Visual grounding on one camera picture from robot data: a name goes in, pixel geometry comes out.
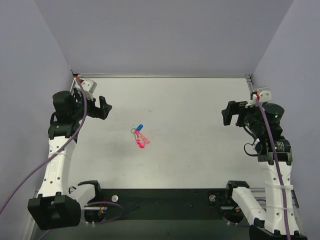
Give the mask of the pink keychain charm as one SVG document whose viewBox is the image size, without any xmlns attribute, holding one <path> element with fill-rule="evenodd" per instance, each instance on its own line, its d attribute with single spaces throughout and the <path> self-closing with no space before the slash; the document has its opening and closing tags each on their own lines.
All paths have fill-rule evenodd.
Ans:
<svg viewBox="0 0 320 240">
<path fill-rule="evenodd" d="M 149 139 L 145 137 L 143 134 L 141 134 L 140 131 L 135 130 L 134 134 L 135 134 L 135 141 L 140 148 L 144 149 L 146 145 L 150 143 Z"/>
</svg>

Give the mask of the blue capped key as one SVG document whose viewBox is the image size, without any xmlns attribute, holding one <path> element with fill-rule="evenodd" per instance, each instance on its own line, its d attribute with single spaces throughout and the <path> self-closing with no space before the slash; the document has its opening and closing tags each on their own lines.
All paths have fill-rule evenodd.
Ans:
<svg viewBox="0 0 320 240">
<path fill-rule="evenodd" d="M 136 131 L 140 132 L 144 126 L 142 124 L 138 125 L 138 127 L 135 129 Z"/>
</svg>

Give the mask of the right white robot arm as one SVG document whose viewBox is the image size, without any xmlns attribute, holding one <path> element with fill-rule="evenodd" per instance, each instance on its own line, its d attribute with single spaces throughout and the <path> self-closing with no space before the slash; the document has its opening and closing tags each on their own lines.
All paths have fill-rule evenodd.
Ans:
<svg viewBox="0 0 320 240">
<path fill-rule="evenodd" d="M 298 226 L 291 184 L 292 148 L 282 135 L 280 122 L 285 110 L 275 103 L 248 106 L 246 101 L 229 101 L 222 110 L 223 124 L 230 125 L 238 116 L 236 126 L 254 139 L 251 147 L 262 171 L 265 207 L 253 196 L 245 181 L 229 181 L 227 197 L 240 208 L 249 223 L 251 240 L 306 240 Z"/>
</svg>

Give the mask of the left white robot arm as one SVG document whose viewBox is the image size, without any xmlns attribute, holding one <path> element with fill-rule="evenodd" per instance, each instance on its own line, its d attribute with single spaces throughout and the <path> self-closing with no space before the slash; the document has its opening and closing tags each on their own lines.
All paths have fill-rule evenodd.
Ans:
<svg viewBox="0 0 320 240">
<path fill-rule="evenodd" d="M 86 204 L 96 206 L 103 199 L 96 180 L 82 181 L 69 192 L 68 179 L 72 154 L 78 141 L 78 128 L 84 117 L 105 120 L 112 109 L 103 96 L 99 106 L 90 92 L 83 95 L 75 89 L 60 91 L 52 96 L 54 113 L 48 129 L 49 154 L 42 185 L 27 209 L 38 227 L 45 230 L 76 227 Z"/>
</svg>

